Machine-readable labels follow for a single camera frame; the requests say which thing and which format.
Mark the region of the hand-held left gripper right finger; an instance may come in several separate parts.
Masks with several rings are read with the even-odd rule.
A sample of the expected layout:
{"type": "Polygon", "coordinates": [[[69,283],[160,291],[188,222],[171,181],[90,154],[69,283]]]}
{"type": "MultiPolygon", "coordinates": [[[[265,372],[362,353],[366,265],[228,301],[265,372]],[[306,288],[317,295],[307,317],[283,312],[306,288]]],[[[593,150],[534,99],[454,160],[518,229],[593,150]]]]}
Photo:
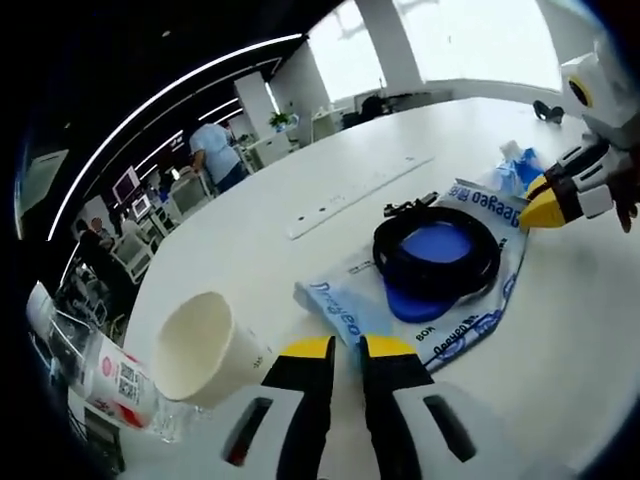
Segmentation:
{"type": "Polygon", "coordinates": [[[505,435],[486,406],[436,382],[395,338],[359,341],[366,425],[383,479],[503,479],[505,435]]]}

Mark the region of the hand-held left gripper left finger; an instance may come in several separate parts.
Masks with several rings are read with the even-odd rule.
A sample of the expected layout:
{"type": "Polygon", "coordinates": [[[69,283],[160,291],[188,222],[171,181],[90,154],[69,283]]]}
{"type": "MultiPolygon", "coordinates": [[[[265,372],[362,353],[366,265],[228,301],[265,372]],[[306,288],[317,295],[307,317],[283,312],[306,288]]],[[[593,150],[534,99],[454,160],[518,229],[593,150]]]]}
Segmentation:
{"type": "Polygon", "coordinates": [[[286,347],[262,382],[223,404],[224,479],[315,479],[331,424],[336,338],[286,347]]]}

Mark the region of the person's right hand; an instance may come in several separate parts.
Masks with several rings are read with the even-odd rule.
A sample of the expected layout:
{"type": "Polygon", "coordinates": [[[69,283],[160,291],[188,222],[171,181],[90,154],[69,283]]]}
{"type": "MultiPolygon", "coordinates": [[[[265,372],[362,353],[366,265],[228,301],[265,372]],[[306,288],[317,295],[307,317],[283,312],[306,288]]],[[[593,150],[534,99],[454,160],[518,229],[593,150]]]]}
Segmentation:
{"type": "Polygon", "coordinates": [[[639,149],[630,153],[631,166],[611,178],[609,187],[622,230],[629,233],[639,218],[639,149]]]}

